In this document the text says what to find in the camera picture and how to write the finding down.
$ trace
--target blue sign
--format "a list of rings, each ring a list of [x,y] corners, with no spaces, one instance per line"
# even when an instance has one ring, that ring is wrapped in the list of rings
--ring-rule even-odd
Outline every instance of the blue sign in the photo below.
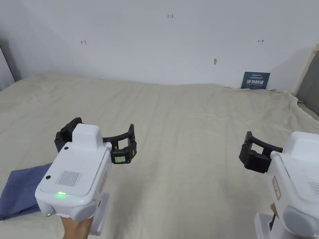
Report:
[[[270,73],[263,72],[245,72],[244,79],[242,80],[242,89],[266,89]]]

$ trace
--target red label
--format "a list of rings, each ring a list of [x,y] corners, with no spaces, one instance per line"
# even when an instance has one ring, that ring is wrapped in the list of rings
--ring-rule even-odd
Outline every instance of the red label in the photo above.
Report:
[[[276,193],[276,196],[277,196],[277,200],[279,200],[281,198],[281,192],[280,192],[280,189],[279,189],[279,186],[278,186],[278,182],[277,182],[276,176],[274,176],[273,179],[272,179],[272,185],[274,186],[274,190],[275,190],[275,193]]]
[[[103,186],[104,186],[104,183],[105,183],[107,177],[108,177],[108,172],[105,171],[103,180],[102,180],[101,185],[100,185],[100,193],[102,192],[102,189],[103,189]]]

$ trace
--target folded blue fabric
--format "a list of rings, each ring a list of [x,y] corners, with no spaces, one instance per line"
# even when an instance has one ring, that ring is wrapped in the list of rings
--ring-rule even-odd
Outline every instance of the folded blue fabric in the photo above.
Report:
[[[12,171],[0,197],[0,221],[39,212],[35,190],[51,163]]]

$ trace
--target grey headboard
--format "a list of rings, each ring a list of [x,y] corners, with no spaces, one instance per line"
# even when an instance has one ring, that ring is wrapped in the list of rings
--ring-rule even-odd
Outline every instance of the grey headboard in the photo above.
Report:
[[[319,115],[319,53],[310,63],[308,71],[302,80],[297,98],[313,112]]]

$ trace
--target bed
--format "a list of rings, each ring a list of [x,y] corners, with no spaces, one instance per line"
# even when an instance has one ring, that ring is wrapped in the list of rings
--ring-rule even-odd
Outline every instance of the bed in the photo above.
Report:
[[[57,74],[0,92],[0,189],[12,170],[52,162],[55,133],[75,117],[104,137],[135,125],[137,156],[114,165],[113,203],[100,238],[255,238],[254,216],[271,213],[263,176],[238,155],[246,131],[283,146],[319,122],[287,92],[213,84],[166,86]],[[61,220],[30,214],[0,223],[1,238],[62,238]]]

